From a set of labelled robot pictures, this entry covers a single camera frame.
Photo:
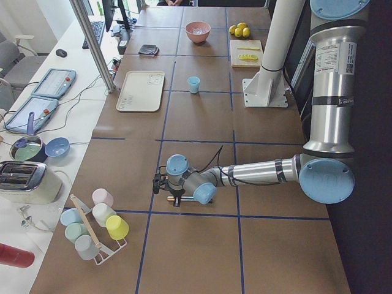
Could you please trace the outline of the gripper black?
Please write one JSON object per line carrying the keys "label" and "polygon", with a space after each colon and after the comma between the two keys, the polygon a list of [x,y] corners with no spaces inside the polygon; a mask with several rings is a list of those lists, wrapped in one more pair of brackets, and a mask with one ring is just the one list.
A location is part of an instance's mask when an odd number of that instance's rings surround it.
{"label": "gripper black", "polygon": [[171,196],[173,197],[173,206],[180,206],[181,205],[181,197],[185,193],[184,189],[174,189],[172,187],[168,187]]}

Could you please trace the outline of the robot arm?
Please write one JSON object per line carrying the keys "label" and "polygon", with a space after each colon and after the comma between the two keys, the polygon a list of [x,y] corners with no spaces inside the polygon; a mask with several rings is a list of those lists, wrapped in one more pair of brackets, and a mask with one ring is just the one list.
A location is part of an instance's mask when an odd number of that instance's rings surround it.
{"label": "robot arm", "polygon": [[368,1],[311,1],[310,40],[315,46],[311,131],[303,152],[276,159],[200,172],[188,159],[172,155],[166,175],[156,175],[153,191],[167,190],[179,206],[183,194],[207,204],[221,186],[273,186],[296,181],[311,199],[339,203],[350,196],[355,177],[350,169],[350,115],[358,39],[366,30]]}

